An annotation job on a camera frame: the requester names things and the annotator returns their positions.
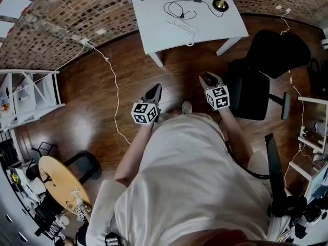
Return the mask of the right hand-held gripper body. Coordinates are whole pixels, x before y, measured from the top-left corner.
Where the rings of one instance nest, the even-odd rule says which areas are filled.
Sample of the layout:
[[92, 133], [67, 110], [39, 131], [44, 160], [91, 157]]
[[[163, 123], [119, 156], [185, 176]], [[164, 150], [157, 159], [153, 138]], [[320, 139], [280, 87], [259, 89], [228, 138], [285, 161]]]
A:
[[223, 83], [219, 86], [209, 86], [204, 89], [204, 94], [213, 111], [229, 107], [229, 92]]

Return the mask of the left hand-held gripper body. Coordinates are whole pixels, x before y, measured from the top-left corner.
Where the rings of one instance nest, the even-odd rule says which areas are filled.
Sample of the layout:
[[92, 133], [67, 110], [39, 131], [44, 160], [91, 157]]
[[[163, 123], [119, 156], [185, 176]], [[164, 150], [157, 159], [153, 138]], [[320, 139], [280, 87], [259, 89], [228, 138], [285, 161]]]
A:
[[150, 125], [156, 122], [161, 113], [159, 104], [157, 103], [157, 95], [154, 98], [146, 98], [145, 95], [133, 104], [131, 115], [136, 124]]

